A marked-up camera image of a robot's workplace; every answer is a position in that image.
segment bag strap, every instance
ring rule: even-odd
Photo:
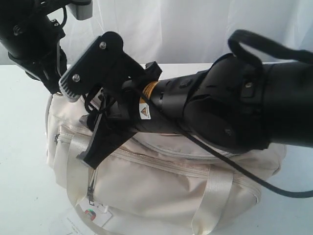
[[[67,157],[67,196],[70,203],[76,210],[81,220],[98,235],[119,235],[109,232],[98,225],[94,224],[84,213],[79,203],[86,197],[90,171],[90,167],[84,165],[81,160],[76,157],[88,147],[89,137],[76,134],[69,146]]]
[[[232,171],[211,165],[202,201],[192,219],[195,235],[207,235],[218,224],[233,184]]]

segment white tabletop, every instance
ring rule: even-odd
[[[166,77],[208,67],[162,65]],[[65,190],[45,164],[49,94],[16,66],[0,66],[0,82],[0,234],[48,235],[51,222],[70,208]],[[312,158],[312,149],[289,146],[282,170],[269,181],[289,190],[313,189]],[[257,206],[213,235],[309,235],[312,218],[313,199],[290,199],[263,189]]]

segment screw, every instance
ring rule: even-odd
[[[225,133],[226,133],[228,136],[231,136],[232,133],[231,133],[231,130],[230,130],[230,129],[225,129],[224,131],[225,131]]]
[[[247,84],[246,84],[246,88],[251,88],[253,86],[253,83],[252,82],[248,82]]]
[[[79,74],[74,74],[74,76],[72,77],[74,82],[79,82],[80,81],[80,76]]]
[[[105,48],[107,48],[106,42],[101,42],[99,47],[100,47],[101,50],[104,50]]]

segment white bag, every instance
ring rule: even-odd
[[[67,188],[78,215],[99,235],[114,233],[95,225],[79,204],[92,180],[94,201],[108,205],[113,216],[131,218],[137,227],[155,227],[161,221],[192,229],[195,235],[209,234],[261,199],[257,183],[183,136],[138,133],[94,171],[76,159],[92,135],[79,122],[86,114],[82,100],[69,103],[58,94],[51,98],[46,114],[47,162],[56,182]],[[236,156],[219,152],[267,179],[279,171],[286,148],[271,144],[267,150]]]

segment warning sticker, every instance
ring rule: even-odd
[[[143,89],[142,93],[148,98],[150,99],[150,96],[152,94],[153,89],[156,87],[156,85],[158,84],[158,82],[151,82],[149,83],[145,89]],[[151,115],[150,115],[150,108],[149,105],[143,100],[143,98],[140,98],[139,100],[139,114],[140,114],[140,118],[142,120],[148,120],[151,119]]]

